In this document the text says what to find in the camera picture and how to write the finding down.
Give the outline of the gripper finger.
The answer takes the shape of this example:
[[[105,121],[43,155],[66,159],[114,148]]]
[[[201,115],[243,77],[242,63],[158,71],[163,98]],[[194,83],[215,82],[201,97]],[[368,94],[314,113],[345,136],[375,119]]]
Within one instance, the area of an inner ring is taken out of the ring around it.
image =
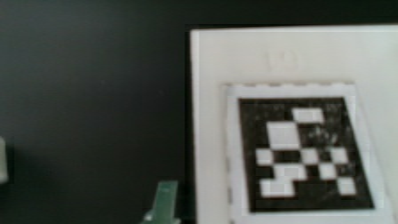
[[[162,181],[156,187],[153,207],[140,224],[179,224],[176,217],[178,182]]]

